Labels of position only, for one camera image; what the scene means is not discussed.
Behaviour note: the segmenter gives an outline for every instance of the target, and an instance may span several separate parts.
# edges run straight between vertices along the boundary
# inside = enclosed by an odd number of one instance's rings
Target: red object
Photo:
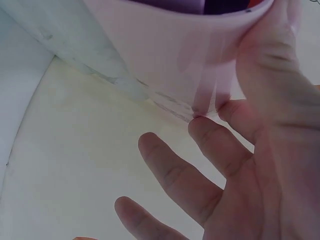
[[[259,3],[261,3],[263,0],[251,0],[249,5],[248,5],[248,8],[252,8],[256,5],[258,5]]]

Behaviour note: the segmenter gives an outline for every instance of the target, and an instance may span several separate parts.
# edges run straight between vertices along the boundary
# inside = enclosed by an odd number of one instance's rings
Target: knuckle
[[[211,217],[211,215],[214,213],[214,210],[218,203],[220,202],[220,199],[222,197],[222,194],[215,194],[210,198],[210,200],[207,202],[206,205],[204,205],[200,211],[199,211],[199,218],[200,218],[200,224],[204,226],[208,219]]]
[[[216,125],[214,127],[211,127],[208,129],[200,138],[199,141],[199,148],[202,151],[204,155],[209,153],[212,148],[212,143],[216,136],[219,136],[220,134],[224,134],[223,132],[226,131],[226,128],[224,128],[221,125]]]
[[[155,146],[153,146],[148,154],[145,156],[145,161],[149,162],[152,159],[154,159],[155,157],[159,156],[161,153],[164,152],[164,150],[166,149],[166,146],[164,144],[157,144]]]
[[[172,167],[168,172],[163,176],[163,189],[167,193],[171,189],[174,189],[178,184],[179,180],[183,175],[190,169],[191,166],[188,165],[179,165]]]

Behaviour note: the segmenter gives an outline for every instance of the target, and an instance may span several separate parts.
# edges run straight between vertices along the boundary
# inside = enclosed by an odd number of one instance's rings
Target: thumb
[[[320,124],[314,118],[320,92],[301,74],[296,57],[300,16],[300,0],[275,0],[239,48],[239,84],[252,107],[270,124]],[[297,115],[310,117],[298,119]]]

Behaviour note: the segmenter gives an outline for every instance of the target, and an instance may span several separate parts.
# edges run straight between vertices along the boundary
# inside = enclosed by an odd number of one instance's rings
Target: purple object
[[[204,14],[220,15],[247,9],[250,0],[206,0]]]
[[[129,0],[185,14],[202,15],[206,0]]]
[[[250,0],[129,0],[185,14],[220,15],[245,10]]]

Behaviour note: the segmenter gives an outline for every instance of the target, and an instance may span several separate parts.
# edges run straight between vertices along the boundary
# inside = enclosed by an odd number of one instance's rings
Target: palm
[[[280,239],[281,193],[263,130],[255,146],[254,155],[229,173],[221,200],[204,227],[204,240]]]

